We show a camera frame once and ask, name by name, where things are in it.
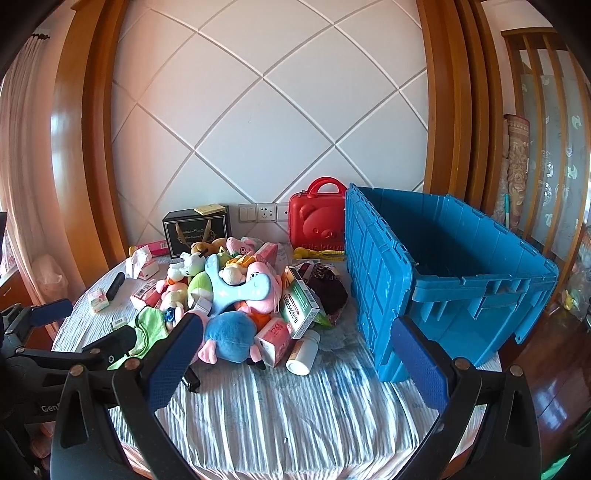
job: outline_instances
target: table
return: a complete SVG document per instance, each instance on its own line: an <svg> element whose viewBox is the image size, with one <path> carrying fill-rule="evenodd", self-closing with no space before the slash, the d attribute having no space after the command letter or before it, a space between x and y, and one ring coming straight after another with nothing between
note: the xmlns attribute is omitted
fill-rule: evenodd
<svg viewBox="0 0 591 480"><path fill-rule="evenodd" d="M170 259L159 257L164 278ZM337 263L343 283L350 279ZM92 288L109 287L121 264ZM141 280L126 279L112 304L91 314L86 296L63 323L54 350L80 351L111 331L111 321L133 318L129 301ZM285 368L259 371L246 364L202 362L194 370L197 394L179 385L169 405L156 412L173 443L208 479L391 479L416 450L437 412L427 408L411 381L380 382L371 353L356 327L354 300L339 324L321 333L310 375ZM483 367L500 371L495 355ZM472 444L484 407L477 407L456 454ZM119 408L110 411L127 451L135 449Z"/></svg>

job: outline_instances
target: black gift box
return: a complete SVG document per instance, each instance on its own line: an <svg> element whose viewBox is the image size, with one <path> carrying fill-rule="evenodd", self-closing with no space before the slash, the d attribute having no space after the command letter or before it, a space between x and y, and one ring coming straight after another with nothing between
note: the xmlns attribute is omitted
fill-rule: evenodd
<svg viewBox="0 0 591 480"><path fill-rule="evenodd" d="M211 230L209 236L204 239L208 220L211 220ZM191 253L191 245L196 242L211 243L216 238L232 236L230 208L227 206L225 212L211 215L200 215L193 209L169 212L162 219L162 226L172 258L180 257L182 252Z"/></svg>

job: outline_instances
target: teal pen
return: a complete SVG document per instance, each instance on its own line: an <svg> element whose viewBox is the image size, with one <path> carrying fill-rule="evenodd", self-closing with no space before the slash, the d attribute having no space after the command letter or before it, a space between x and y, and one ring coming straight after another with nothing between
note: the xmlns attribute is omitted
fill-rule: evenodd
<svg viewBox="0 0 591 480"><path fill-rule="evenodd" d="M509 194L505 193L505 228L509 228Z"/></svg>

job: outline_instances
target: suitcase handle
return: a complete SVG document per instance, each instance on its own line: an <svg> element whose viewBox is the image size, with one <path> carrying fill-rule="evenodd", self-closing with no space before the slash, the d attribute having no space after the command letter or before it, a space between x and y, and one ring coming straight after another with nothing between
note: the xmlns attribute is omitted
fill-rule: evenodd
<svg viewBox="0 0 591 480"><path fill-rule="evenodd" d="M339 189L339 194L342 197L345 196L345 191L347 190L347 187L345 187L345 185L343 185L341 182L339 182L337 179L334 179L333 177L320 177L318 179L315 179L315 181L313 181L312 183L310 183L310 186L308 187L308 198L316 198L318 196L318 190L320 190L320 188L324 185L330 184L336 185L336 187Z"/></svg>

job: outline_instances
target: brown plush toy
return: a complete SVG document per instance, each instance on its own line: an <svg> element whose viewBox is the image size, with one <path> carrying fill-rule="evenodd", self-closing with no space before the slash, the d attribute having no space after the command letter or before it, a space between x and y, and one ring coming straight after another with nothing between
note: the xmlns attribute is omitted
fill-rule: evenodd
<svg viewBox="0 0 591 480"><path fill-rule="evenodd" d="M208 244L207 242L197 242L191 245L192 254L203 254L205 257L217 254L220 251L220 247L226 246L225 238L216 238L213 242Z"/></svg>

